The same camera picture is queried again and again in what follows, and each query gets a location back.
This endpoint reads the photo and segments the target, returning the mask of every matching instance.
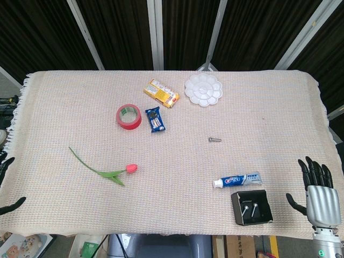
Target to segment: red tape roll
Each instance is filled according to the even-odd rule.
[[[130,123],[123,122],[121,119],[121,117],[128,112],[133,112],[136,114],[136,119]],[[124,129],[133,130],[141,124],[142,118],[141,118],[140,110],[137,106],[133,104],[126,104],[126,105],[121,106],[117,110],[116,120],[117,120],[117,123],[119,123],[119,125],[123,127]]]

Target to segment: blue toothpaste tube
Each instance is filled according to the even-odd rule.
[[[237,185],[262,184],[259,172],[239,176],[223,177],[213,181],[214,188],[235,187]]]

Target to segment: black box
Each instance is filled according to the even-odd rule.
[[[235,222],[238,225],[246,226],[273,222],[273,215],[271,214],[270,205],[267,199],[267,192],[265,190],[241,191],[233,193],[232,204]],[[257,204],[257,207],[253,213],[254,204]],[[248,209],[242,216],[245,206],[247,206]]]

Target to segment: black curtain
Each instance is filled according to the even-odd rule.
[[[206,60],[220,0],[163,0],[165,70],[196,70]]]
[[[289,69],[305,71],[319,82],[321,99],[328,113],[344,104],[344,2],[332,13]]]
[[[153,70],[147,0],[78,0],[107,70]]]
[[[211,63],[221,71],[274,69],[321,0],[229,0]]]
[[[0,1],[0,66],[22,83],[40,70],[97,69],[66,1]]]

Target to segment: snack package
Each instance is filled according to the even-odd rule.
[[[159,108],[160,107],[158,106],[153,109],[146,110],[150,126],[152,127],[152,133],[164,131],[166,129],[160,117]]]
[[[172,108],[172,106],[179,99],[179,94],[166,88],[161,82],[152,79],[150,83],[144,88],[144,93],[151,96],[153,99],[161,102],[162,105]]]

